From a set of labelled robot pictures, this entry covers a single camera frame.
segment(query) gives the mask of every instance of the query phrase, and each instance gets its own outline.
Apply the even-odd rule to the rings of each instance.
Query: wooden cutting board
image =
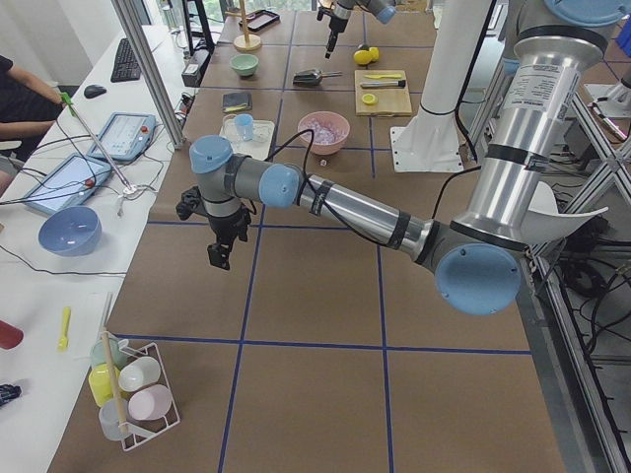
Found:
[[[366,74],[400,74],[401,79],[369,79]],[[360,82],[405,80],[405,87],[393,89],[362,89]],[[363,94],[374,94],[378,102],[374,105],[366,105],[362,102]],[[355,71],[355,113],[359,116],[410,116],[412,103],[410,90],[407,87],[405,71],[397,70],[356,70]]]

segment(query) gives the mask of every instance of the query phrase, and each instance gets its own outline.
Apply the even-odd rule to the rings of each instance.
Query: pink bowl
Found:
[[[312,128],[315,131],[312,153],[315,155],[332,155],[337,153],[346,143],[351,125],[342,115],[332,111],[315,111],[305,115],[298,123],[298,131]],[[300,135],[301,140],[309,146],[311,135]]]

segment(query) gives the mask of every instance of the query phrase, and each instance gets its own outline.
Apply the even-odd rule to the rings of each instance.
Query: green bowl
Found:
[[[251,76],[258,67],[258,57],[253,54],[237,54],[230,60],[230,67],[241,77]]]

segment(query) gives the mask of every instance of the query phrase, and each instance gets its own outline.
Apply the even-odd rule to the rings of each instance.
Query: computer mouse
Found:
[[[86,99],[93,99],[94,97],[98,97],[107,92],[107,89],[103,86],[99,86],[97,84],[92,84],[91,86],[86,87],[83,90],[83,95]]]

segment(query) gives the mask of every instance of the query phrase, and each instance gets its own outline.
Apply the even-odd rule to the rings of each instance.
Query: red cup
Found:
[[[17,347],[24,338],[24,332],[0,320],[0,348],[10,350]]]

